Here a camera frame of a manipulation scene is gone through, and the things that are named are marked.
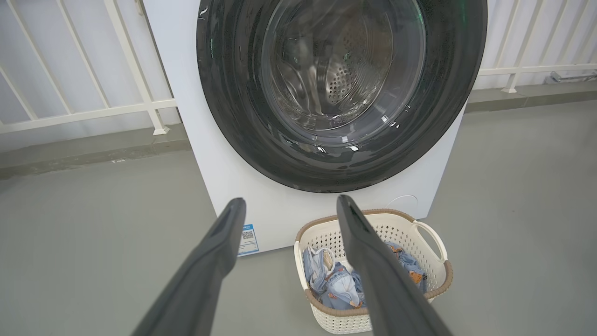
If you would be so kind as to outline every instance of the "black door rim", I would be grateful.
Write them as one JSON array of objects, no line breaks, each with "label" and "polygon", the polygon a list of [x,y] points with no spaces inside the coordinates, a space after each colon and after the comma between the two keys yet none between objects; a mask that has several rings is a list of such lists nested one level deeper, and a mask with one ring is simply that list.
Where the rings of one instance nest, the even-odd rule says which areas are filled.
[{"label": "black door rim", "polygon": [[485,46],[487,3],[418,0],[426,56],[412,96],[390,121],[400,127],[353,144],[356,151],[307,143],[272,117],[259,78],[263,38],[277,4],[204,0],[196,42],[201,83],[218,127],[247,163],[280,184],[343,193],[386,180],[431,149],[468,98]]}]

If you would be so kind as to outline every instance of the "washing machine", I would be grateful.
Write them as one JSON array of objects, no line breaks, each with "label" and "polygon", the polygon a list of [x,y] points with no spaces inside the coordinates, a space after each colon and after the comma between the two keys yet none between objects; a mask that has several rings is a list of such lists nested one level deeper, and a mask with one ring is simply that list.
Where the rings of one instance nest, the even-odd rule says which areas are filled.
[{"label": "washing machine", "polygon": [[479,70],[485,1],[144,6],[216,213],[247,202],[239,254],[291,246],[340,193],[427,216]]}]

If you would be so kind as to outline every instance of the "round glass door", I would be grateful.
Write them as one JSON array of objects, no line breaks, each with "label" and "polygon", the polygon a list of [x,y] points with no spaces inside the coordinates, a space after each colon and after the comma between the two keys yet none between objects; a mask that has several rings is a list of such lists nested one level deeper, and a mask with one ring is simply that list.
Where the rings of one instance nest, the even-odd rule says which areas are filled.
[{"label": "round glass door", "polygon": [[478,0],[203,0],[199,76],[250,166],[342,193],[436,144],[468,98],[486,27]]}]

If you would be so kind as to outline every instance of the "white plastic basket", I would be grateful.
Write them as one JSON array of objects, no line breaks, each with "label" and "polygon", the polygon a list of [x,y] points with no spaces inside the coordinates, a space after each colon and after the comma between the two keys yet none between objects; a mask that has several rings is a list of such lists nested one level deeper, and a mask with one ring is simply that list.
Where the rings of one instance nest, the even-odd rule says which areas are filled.
[{"label": "white plastic basket", "polygon": [[[429,302],[443,294],[452,283],[452,267],[448,261],[448,253],[438,234],[427,224],[416,221],[413,217],[391,209],[365,210],[363,214],[383,241],[391,241],[417,258],[420,267],[427,274],[425,298]],[[426,230],[439,248],[440,256],[434,253],[418,228]],[[349,271],[352,267],[346,260],[344,243],[340,233],[338,217],[331,216],[305,225],[294,243],[294,259],[297,264],[298,277],[304,293],[309,300],[315,319],[326,331],[332,334],[354,334],[371,330],[371,321],[367,308],[354,310],[336,310],[320,303],[309,287],[304,276],[303,251],[307,246],[315,249],[329,248],[336,254],[336,261],[341,262]]]}]

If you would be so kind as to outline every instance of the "brown basket rim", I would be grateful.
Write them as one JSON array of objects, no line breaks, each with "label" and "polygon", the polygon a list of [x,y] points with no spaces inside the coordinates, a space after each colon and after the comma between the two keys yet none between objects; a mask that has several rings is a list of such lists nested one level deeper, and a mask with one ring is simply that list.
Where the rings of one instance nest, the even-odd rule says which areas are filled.
[{"label": "brown basket rim", "polygon": [[[398,210],[393,210],[393,209],[373,209],[373,210],[364,210],[363,211],[364,215],[375,215],[375,214],[379,214],[379,213],[388,213],[390,215],[397,215],[397,216],[405,218],[406,220],[410,221],[411,223],[415,221],[415,219],[412,216],[409,216],[404,212],[401,212]],[[310,227],[321,224],[321,223],[325,223],[325,222],[335,221],[336,219],[338,219],[338,216],[328,216],[328,217],[319,218],[319,219],[316,219],[314,221],[307,223],[305,226],[303,226],[299,230],[297,237],[296,237],[296,241],[300,242],[301,238],[303,237],[303,234]],[[435,297],[445,293],[448,290],[448,288],[450,287],[450,285],[452,285],[452,280],[454,279],[454,273],[452,270],[452,264],[450,263],[449,260],[446,260],[444,262],[444,267],[446,269],[446,279],[445,279],[444,283],[437,289],[434,289],[430,292],[423,294],[423,296],[425,297],[426,300],[435,298]],[[359,308],[359,309],[353,309],[353,310],[338,310],[338,309],[326,307],[323,305],[323,303],[319,302],[319,300],[317,300],[315,298],[315,296],[313,295],[313,292],[311,291],[310,288],[305,289],[304,294],[305,294],[305,296],[307,296],[307,300],[309,300],[309,303],[311,303],[311,305],[313,305],[319,311],[321,311],[327,315],[331,315],[331,316],[335,316],[335,317],[348,317],[348,316],[362,316],[362,315],[369,314],[369,310],[367,308]]]}]

